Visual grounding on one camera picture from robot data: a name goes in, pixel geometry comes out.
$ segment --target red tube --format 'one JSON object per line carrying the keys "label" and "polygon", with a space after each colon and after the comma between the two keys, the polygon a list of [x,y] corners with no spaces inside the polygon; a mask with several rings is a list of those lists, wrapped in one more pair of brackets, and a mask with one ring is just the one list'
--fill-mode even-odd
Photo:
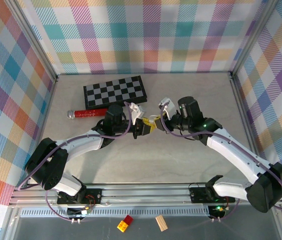
{"label": "red tube", "polygon": [[67,117],[69,119],[74,119],[74,118],[88,118],[88,117],[105,116],[106,111],[107,111],[107,108],[92,109],[92,110],[79,110],[79,111],[70,110],[67,112]]}

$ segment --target colorful checkered backdrop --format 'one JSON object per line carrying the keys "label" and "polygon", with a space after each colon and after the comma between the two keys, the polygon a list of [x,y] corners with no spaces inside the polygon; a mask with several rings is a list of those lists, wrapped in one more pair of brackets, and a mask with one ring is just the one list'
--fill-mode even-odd
{"label": "colorful checkered backdrop", "polygon": [[0,0],[0,229],[42,126],[52,80]]}
{"label": "colorful checkered backdrop", "polygon": [[282,163],[282,0],[238,76],[262,157]]}
{"label": "colorful checkered backdrop", "polygon": [[267,0],[19,0],[58,73],[228,71]]}

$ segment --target silver cap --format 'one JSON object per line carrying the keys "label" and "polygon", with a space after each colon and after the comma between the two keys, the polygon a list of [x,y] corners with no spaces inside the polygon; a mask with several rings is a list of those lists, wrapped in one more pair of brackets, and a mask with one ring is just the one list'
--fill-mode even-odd
{"label": "silver cap", "polygon": [[66,116],[67,116],[68,119],[74,119],[75,118],[74,111],[73,110],[67,111]]}

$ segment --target checkered board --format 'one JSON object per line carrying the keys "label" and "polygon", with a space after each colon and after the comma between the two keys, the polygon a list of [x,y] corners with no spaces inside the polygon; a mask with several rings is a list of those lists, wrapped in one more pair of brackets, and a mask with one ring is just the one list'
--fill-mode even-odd
{"label": "checkered board", "polygon": [[147,102],[141,76],[84,86],[84,97],[87,110],[107,108],[112,104],[124,106],[124,102]]}

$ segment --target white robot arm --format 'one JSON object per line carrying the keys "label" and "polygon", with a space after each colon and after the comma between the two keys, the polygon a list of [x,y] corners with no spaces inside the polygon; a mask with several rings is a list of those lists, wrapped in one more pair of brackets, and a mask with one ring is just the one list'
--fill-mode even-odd
{"label": "white robot arm", "polygon": [[[257,210],[266,213],[282,198],[281,184],[266,171],[270,169],[282,181],[282,164],[278,162],[272,165],[256,156],[230,136],[214,119],[203,117],[197,101],[192,97],[180,99],[178,105],[180,112],[169,98],[164,98],[159,107],[165,115],[155,120],[156,127],[173,135],[176,135],[172,133],[174,129],[188,131],[191,134],[200,133],[193,138],[220,153],[247,178],[244,183],[231,183],[222,175],[215,176],[206,183],[206,193],[210,199],[239,198],[249,201]],[[130,108],[133,110],[131,114],[133,126],[128,131],[133,133],[135,139],[137,136],[149,134],[151,127],[141,120],[145,111],[133,103]],[[75,203],[81,203],[86,196],[86,186],[75,177],[63,173],[65,164],[80,154],[103,148],[113,141],[104,138],[105,136],[115,136],[125,132],[128,124],[122,117],[124,117],[122,107],[112,105],[104,120],[85,134],[90,137],[78,138],[72,142],[68,139],[52,141],[45,138],[26,164],[26,172],[31,173],[52,149],[62,145],[53,154],[52,159],[45,162],[32,178],[43,189],[56,190],[70,196]],[[256,157],[258,161],[253,161],[248,155]]]}
{"label": "white robot arm", "polygon": [[[282,183],[282,164],[277,162],[273,165],[258,157],[229,135],[214,119],[203,117],[197,101],[191,96],[181,98],[178,105],[180,113],[169,98],[160,102],[159,108],[165,116],[161,120],[162,124],[157,124],[158,128],[177,137],[193,136],[224,156],[247,178],[244,183],[231,183],[222,175],[215,176],[206,183],[210,198],[234,197],[247,200],[254,208],[264,213],[282,198],[282,185],[266,170],[273,172]],[[174,129],[191,134],[179,136],[172,133]]]}

